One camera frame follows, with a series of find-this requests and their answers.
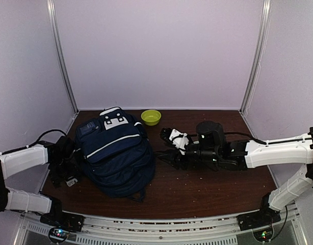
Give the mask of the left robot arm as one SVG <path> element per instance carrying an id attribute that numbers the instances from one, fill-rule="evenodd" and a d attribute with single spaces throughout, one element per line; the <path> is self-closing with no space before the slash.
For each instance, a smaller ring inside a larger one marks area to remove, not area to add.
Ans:
<path id="1" fill-rule="evenodd" d="M 65 212 L 59 199 L 5 185 L 9 177 L 41 165 L 48 166 L 48 175 L 55 188 L 60 187 L 63 182 L 71 187 L 81 180 L 81 170 L 74 157 L 74 141 L 66 133 L 55 143 L 44 141 L 42 138 L 47 134 L 48 132 L 42 133 L 29 145 L 0 152 L 0 212 L 31 212 L 40 217 L 41 223 L 79 232 L 83 227 L 84 217 Z"/>

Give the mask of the navy blue student backpack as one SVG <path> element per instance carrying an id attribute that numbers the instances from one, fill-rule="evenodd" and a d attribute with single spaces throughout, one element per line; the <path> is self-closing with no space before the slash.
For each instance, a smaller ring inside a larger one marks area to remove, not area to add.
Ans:
<path id="1" fill-rule="evenodd" d="M 138 119 L 120 107 L 104 110 L 75 130 L 82 172 L 107 196 L 142 202 L 152 181 L 156 152 Z"/>

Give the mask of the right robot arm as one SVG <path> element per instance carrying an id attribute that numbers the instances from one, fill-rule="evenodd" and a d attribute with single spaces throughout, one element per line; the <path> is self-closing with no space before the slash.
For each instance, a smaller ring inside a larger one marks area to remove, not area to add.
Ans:
<path id="1" fill-rule="evenodd" d="M 242 231 L 279 222 L 281 210 L 313 188 L 313 127 L 300 136 L 266 141 L 249 134 L 245 134 L 246 140 L 227 141 L 228 134 L 220 123 L 213 121 L 203 121 L 196 126 L 196 141 L 193 135 L 163 128 L 160 137 L 170 149 L 158 151 L 156 156 L 175 169 L 187 169 L 191 163 L 204 164 L 214 171 L 300 164 L 300 169 L 283 185 L 263 196 L 258 211 L 237 217 Z"/>

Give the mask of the white charger with cable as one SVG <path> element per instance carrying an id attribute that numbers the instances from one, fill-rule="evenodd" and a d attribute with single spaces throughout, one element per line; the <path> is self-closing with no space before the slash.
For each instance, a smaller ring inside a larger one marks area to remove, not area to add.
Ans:
<path id="1" fill-rule="evenodd" d="M 76 184 L 76 183 L 78 182 L 78 180 L 77 180 L 76 178 L 72 178 L 72 179 L 67 180 L 67 181 L 65 181 L 65 182 L 66 182 L 66 185 L 67 185 L 68 187 L 71 187 L 71 186 L 73 186 L 74 184 Z"/>

